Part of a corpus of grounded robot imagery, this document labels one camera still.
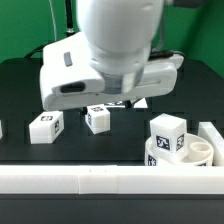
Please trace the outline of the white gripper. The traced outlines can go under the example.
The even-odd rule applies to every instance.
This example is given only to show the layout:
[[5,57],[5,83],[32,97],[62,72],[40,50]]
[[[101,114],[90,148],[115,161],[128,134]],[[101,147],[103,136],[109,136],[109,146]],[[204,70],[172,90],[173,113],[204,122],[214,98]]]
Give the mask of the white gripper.
[[105,93],[106,79],[89,66],[88,56],[87,41],[81,32],[44,48],[40,92],[46,111],[166,95],[174,89],[177,69],[184,61],[178,54],[150,60],[136,87],[118,93],[119,84],[113,80],[115,92]]

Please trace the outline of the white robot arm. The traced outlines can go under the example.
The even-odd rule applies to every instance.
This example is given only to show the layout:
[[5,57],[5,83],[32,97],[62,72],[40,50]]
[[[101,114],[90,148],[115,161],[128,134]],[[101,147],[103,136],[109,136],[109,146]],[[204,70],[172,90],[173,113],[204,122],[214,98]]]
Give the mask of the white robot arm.
[[170,93],[183,58],[151,60],[164,0],[76,0],[80,31],[43,49],[46,111]]

